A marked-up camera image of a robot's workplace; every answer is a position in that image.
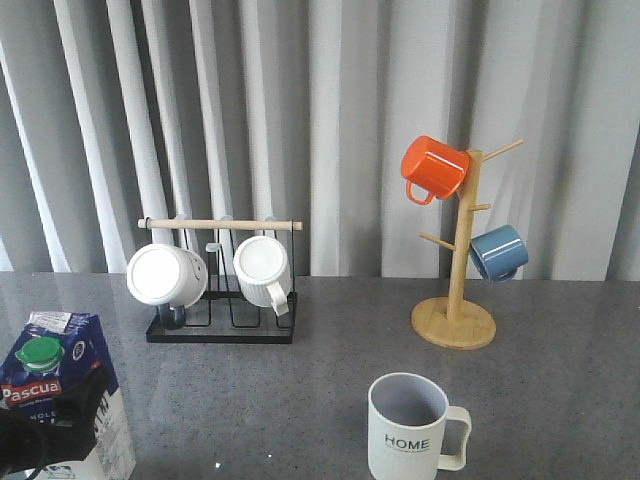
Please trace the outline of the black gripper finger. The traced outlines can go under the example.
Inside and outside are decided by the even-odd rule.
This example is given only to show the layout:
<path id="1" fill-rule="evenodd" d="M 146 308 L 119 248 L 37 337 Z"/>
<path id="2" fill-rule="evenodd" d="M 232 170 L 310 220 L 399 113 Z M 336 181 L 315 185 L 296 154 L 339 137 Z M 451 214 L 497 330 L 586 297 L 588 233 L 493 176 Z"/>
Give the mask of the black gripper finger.
<path id="1" fill-rule="evenodd" d="M 49 465 L 85 459 L 97 444 L 94 421 L 108 381 L 107 368 L 99 366 L 55 396 L 52 424 L 2 409 L 1 476 L 29 470 L 28 477 L 34 479 Z"/>

